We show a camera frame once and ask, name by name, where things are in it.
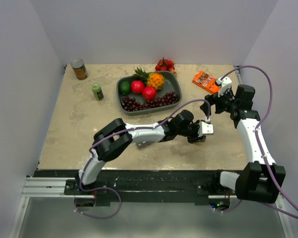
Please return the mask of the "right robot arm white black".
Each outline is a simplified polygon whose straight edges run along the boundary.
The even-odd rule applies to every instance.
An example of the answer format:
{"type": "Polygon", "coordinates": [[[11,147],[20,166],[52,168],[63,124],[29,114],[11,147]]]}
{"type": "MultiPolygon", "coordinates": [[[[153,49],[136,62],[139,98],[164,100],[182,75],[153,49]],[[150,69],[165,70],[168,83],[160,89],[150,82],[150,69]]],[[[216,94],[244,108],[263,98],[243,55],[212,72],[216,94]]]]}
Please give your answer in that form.
{"type": "Polygon", "coordinates": [[[235,93],[227,89],[223,94],[205,96],[206,102],[200,109],[207,114],[209,106],[215,106],[215,113],[227,112],[239,132],[248,163],[241,173],[218,171],[217,179],[211,183],[212,191],[222,195],[228,189],[238,199],[261,203],[275,203],[284,182],[286,170],[278,166],[271,157],[259,126],[260,116],[252,109],[255,89],[239,85],[235,93]]]}

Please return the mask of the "grey weekly pill organizer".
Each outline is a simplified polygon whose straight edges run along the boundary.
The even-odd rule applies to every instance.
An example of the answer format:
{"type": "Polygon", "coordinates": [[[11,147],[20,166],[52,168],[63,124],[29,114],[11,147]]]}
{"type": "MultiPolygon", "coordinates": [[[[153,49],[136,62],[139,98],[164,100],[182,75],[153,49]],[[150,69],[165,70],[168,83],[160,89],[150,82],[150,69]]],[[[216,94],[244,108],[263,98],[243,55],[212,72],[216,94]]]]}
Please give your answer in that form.
{"type": "Polygon", "coordinates": [[[143,141],[143,142],[138,142],[136,143],[136,147],[141,150],[141,149],[144,149],[146,147],[148,147],[149,145],[151,145],[152,142],[149,142],[149,141],[143,141]]]}

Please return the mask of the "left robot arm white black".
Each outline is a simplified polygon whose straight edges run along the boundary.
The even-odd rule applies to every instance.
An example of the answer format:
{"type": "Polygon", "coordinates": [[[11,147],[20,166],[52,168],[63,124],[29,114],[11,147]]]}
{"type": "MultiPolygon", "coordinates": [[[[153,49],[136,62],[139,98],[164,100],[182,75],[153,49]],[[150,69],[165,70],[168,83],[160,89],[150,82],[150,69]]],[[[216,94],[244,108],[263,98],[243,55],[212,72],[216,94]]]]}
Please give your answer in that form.
{"type": "Polygon", "coordinates": [[[115,119],[94,135],[89,149],[91,157],[79,171],[75,188],[81,194],[89,194],[105,164],[118,158],[132,143],[167,142],[178,135],[186,137],[189,143],[197,143],[213,132],[209,118],[194,121],[193,114],[188,110],[153,124],[129,124],[121,118],[115,119]]]}

